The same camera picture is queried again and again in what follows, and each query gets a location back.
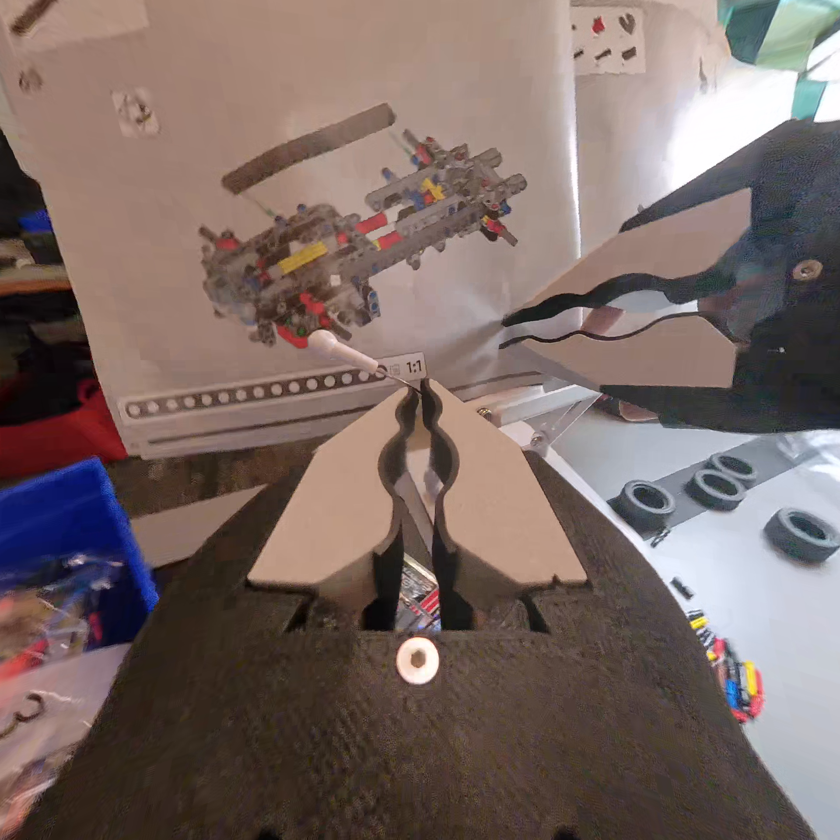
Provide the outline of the person's right hand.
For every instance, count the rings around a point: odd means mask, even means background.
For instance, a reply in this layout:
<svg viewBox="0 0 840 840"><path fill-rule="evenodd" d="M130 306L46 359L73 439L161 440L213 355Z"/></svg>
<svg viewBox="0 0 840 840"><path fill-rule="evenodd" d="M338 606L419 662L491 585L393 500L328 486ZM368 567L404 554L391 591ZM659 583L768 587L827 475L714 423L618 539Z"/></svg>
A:
<svg viewBox="0 0 840 840"><path fill-rule="evenodd" d="M654 312L632 312L604 306L585 311L581 330L607 338L619 337L643 329L653 320Z"/></svg>

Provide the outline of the clear bags of lego pieces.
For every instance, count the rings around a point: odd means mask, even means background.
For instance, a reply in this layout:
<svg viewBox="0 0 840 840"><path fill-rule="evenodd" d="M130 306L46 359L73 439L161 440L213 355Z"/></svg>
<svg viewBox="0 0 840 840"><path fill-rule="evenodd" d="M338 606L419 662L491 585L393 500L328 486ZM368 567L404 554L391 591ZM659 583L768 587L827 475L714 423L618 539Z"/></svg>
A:
<svg viewBox="0 0 840 840"><path fill-rule="evenodd" d="M102 608L125 563L76 553L2 593L1 837L14 838L89 734L125 653Z"/></svg>

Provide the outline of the colourful sticker sheet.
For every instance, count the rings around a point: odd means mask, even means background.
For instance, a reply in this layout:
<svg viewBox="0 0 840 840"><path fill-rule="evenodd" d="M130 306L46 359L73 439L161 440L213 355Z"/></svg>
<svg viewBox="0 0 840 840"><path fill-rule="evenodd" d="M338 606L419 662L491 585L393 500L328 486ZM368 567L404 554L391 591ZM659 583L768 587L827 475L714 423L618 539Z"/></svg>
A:
<svg viewBox="0 0 840 840"><path fill-rule="evenodd" d="M403 556L394 629L406 634L437 633L441 630L437 580L432 571L408 553Z"/></svg>

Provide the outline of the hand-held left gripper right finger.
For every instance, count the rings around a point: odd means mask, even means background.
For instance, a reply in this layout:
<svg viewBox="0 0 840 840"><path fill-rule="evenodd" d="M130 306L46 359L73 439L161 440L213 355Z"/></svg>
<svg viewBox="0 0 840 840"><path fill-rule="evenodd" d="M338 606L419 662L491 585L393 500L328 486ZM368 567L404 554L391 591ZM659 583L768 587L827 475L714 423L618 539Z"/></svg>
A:
<svg viewBox="0 0 840 840"><path fill-rule="evenodd" d="M421 383L435 497L432 562L442 614L499 602L587 573L521 447L432 379Z"/></svg>

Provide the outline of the black rubber lego tire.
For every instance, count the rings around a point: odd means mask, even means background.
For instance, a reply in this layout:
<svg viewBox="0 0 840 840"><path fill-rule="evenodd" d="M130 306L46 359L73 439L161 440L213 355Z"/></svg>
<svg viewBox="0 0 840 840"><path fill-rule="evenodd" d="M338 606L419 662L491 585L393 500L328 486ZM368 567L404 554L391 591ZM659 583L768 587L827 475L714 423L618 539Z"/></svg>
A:
<svg viewBox="0 0 840 840"><path fill-rule="evenodd" d="M617 512L638 532L657 532L667 526L676 501L667 489L653 482L627 482L616 501Z"/></svg>
<svg viewBox="0 0 840 840"><path fill-rule="evenodd" d="M750 461L735 455L725 453L711 455L707 459L706 467L738 482L744 489L754 487L759 478L758 471Z"/></svg>
<svg viewBox="0 0 840 840"><path fill-rule="evenodd" d="M777 510L763 531L777 550L804 563L824 563L839 551L838 530L815 514L801 509Z"/></svg>
<svg viewBox="0 0 840 840"><path fill-rule="evenodd" d="M747 489L740 480L706 468L693 474L686 484L686 493L706 509L733 511L744 501Z"/></svg>

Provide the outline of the pile of small lego pins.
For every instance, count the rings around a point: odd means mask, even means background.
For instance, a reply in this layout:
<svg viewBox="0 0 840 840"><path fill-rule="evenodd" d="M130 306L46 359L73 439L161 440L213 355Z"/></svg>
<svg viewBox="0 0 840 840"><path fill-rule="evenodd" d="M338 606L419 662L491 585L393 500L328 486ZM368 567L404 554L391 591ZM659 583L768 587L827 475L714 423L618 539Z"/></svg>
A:
<svg viewBox="0 0 840 840"><path fill-rule="evenodd" d="M765 705L760 669L752 660L739 657L732 642L715 632L703 611L690 611L686 618L706 652L731 715L742 726L758 719Z"/></svg>

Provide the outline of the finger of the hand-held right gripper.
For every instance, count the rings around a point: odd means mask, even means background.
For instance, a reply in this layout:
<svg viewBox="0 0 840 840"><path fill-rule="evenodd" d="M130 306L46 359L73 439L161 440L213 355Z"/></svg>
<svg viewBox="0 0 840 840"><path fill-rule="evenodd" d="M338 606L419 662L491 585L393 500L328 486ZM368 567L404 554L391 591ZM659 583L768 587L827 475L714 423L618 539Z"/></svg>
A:
<svg viewBox="0 0 840 840"><path fill-rule="evenodd" d="M686 312L624 335L581 330L557 339L525 335L502 343L499 351L588 389L613 385L727 389L740 347L707 318Z"/></svg>
<svg viewBox="0 0 840 840"><path fill-rule="evenodd" d="M533 299L509 313L506 328L554 318L575 308L597 308L625 295L607 284L652 277L671 286L713 267L749 229L752 189L736 192L628 229L582 257Z"/></svg>

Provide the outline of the red storage box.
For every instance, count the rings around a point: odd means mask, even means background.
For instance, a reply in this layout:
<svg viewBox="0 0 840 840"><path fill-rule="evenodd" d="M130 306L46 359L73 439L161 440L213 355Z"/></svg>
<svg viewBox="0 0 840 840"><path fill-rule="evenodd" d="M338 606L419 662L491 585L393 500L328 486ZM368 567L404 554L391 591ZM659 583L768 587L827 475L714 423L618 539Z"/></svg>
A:
<svg viewBox="0 0 840 840"><path fill-rule="evenodd" d="M1 425L1 478L25 478L97 458L103 464L129 454L113 421L100 383L81 380L78 405L54 416Z"/></svg>

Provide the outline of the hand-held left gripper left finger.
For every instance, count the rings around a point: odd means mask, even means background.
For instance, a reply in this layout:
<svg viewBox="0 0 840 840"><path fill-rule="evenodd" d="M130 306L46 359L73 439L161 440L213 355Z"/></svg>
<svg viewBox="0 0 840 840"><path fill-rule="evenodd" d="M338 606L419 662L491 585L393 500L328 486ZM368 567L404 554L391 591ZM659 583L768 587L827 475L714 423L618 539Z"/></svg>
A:
<svg viewBox="0 0 840 840"><path fill-rule="evenodd" d="M418 404L418 393L402 388L317 449L248 572L250 585L395 619L405 508L396 482Z"/></svg>

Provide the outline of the lego instruction booklet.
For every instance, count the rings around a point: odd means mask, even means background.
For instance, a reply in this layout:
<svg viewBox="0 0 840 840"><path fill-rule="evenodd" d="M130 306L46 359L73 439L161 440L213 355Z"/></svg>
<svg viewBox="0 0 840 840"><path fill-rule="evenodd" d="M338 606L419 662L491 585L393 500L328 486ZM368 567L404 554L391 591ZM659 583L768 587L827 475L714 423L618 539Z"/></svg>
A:
<svg viewBox="0 0 840 840"><path fill-rule="evenodd" d="M381 315L352 345L423 356L467 399L540 382L499 356L499 321L581 252L577 160L599 120L617 148L587 172L590 224L612 235L670 192L669 140L721 68L717 2L627 2L641 11L647 68L583 79L575 116L572 5L583 2L2 2L2 128L39 183L87 328L102 390L133 454L240 448L325 434L371 396L190 407L220 386L280 383L326 368L220 318L203 288L201 226L252 238L298 205L369 216L382 169L412 168L409 129L472 153L497 148L523 194L518 245L475 232L419 269L373 277Z"/></svg>

